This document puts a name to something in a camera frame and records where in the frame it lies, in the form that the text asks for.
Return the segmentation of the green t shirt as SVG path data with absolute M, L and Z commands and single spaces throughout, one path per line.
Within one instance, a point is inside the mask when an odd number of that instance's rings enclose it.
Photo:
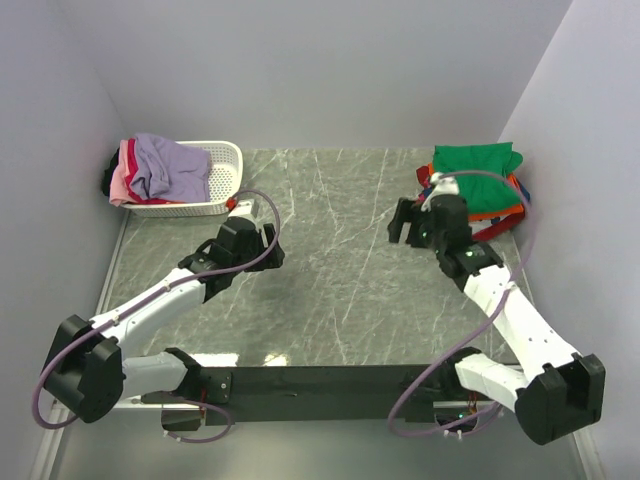
M 513 144 L 446 146 L 434 149 L 433 169 L 439 173 L 485 171 L 507 179 L 521 166 L 523 156 Z M 460 194 L 470 214 L 498 214 L 522 206 L 519 196 L 501 180 L 486 175 L 457 176 Z

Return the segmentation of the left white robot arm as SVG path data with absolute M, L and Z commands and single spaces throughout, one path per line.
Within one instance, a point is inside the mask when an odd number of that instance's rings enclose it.
M 55 334 L 37 388 L 76 418 L 93 423 L 122 398 L 167 392 L 196 401 L 204 390 L 202 367 L 169 348 L 135 357 L 136 345 L 188 310 L 226 290 L 241 272 L 282 266 L 279 222 L 258 225 L 252 215 L 229 216 L 216 237 L 203 242 L 158 284 L 89 320 L 73 315 Z

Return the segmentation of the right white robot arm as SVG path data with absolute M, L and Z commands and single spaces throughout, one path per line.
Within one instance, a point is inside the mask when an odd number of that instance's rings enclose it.
M 465 200 L 438 195 L 418 204 L 399 199 L 387 231 L 398 243 L 404 227 L 413 248 L 431 248 L 441 271 L 488 317 L 519 363 L 513 369 L 467 344 L 429 366 L 444 395 L 473 391 L 515 413 L 527 437 L 548 444 L 597 423 L 602 415 L 606 370 L 582 355 L 543 319 L 515 284 L 502 258 L 474 240 Z

